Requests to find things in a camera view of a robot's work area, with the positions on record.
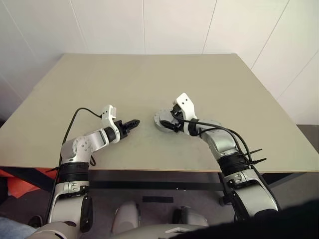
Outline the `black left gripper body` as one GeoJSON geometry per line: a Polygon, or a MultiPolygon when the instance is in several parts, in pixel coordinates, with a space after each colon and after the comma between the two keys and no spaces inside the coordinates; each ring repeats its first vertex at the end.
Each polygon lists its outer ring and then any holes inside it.
{"type": "Polygon", "coordinates": [[[124,139],[128,136],[128,126],[126,123],[123,123],[121,120],[116,121],[116,127],[120,133],[120,139],[124,139]]]}

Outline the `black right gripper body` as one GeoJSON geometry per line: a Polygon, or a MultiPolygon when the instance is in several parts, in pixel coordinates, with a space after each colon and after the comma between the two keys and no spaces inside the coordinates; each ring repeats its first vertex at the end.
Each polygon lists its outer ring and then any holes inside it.
{"type": "Polygon", "coordinates": [[[185,126],[185,113],[181,109],[181,107],[178,105],[178,115],[176,118],[173,117],[173,119],[176,121],[175,127],[177,129],[177,132],[183,132],[185,133],[184,126],[185,126]]]}

